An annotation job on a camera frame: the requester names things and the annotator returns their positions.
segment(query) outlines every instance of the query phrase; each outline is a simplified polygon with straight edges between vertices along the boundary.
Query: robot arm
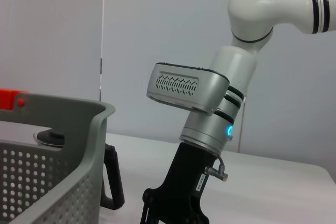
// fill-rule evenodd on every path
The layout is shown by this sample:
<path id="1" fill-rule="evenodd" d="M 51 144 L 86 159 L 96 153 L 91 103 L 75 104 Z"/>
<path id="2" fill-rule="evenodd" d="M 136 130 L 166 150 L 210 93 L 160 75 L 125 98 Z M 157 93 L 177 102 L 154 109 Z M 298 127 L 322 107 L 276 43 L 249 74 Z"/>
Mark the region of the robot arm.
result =
<path id="1" fill-rule="evenodd" d="M 228 12 L 232 45 L 209 69 L 158 63 L 152 72 L 147 96 L 190 114 L 166 179 L 144 192 L 141 224 L 209 224 L 201 195 L 209 175 L 227 179 L 220 156 L 273 27 L 291 23 L 305 34 L 336 30 L 336 0 L 230 0 Z"/>

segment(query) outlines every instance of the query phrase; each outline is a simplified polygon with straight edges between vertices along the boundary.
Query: white table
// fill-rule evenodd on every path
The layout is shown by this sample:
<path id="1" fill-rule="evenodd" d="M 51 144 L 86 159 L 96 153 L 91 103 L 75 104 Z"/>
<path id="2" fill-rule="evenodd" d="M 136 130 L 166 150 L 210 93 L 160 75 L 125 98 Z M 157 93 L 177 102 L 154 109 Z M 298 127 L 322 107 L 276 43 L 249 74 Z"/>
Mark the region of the white table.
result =
<path id="1" fill-rule="evenodd" d="M 107 143 L 118 152 L 126 202 L 102 208 L 100 224 L 138 224 L 142 194 L 162 184 L 178 144 L 114 134 Z M 211 224 L 336 223 L 336 185 L 325 169 L 232 152 L 222 158 L 229 179 L 210 177 L 201 200 Z"/>

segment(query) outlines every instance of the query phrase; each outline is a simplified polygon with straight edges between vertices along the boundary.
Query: orange object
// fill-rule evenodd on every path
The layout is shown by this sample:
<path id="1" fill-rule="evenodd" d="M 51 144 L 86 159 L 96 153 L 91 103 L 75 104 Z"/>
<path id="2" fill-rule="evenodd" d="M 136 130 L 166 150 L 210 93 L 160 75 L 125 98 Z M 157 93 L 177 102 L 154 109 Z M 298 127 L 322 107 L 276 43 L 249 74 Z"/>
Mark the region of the orange object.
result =
<path id="1" fill-rule="evenodd" d="M 17 93 L 27 93 L 22 90 L 0 89 L 0 110 L 12 110 L 14 106 L 14 99 Z M 25 100 L 19 99 L 17 105 L 24 106 Z"/>

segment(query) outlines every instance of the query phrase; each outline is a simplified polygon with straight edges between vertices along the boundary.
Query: label sticker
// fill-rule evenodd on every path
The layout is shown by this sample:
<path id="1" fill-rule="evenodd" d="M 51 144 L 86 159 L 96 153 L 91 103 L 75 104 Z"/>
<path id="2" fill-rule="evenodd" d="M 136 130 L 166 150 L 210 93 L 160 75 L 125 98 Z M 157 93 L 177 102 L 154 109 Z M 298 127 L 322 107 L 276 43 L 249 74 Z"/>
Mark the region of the label sticker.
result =
<path id="1" fill-rule="evenodd" d="M 201 177 L 200 177 L 200 180 L 198 181 L 196 191 L 201 191 L 204 180 L 205 180 L 205 174 L 202 173 Z"/>

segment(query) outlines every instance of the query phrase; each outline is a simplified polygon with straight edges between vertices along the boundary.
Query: perforated basket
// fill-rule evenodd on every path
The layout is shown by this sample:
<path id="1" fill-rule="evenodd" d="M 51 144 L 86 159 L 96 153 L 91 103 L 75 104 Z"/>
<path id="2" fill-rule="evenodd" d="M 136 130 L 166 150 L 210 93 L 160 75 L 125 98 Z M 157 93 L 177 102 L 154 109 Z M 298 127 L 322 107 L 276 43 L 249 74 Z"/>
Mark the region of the perforated basket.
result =
<path id="1" fill-rule="evenodd" d="M 61 150 L 0 141 L 0 224 L 93 223 L 99 219 L 107 117 L 96 101 L 18 93 L 0 121 L 62 132 Z"/>

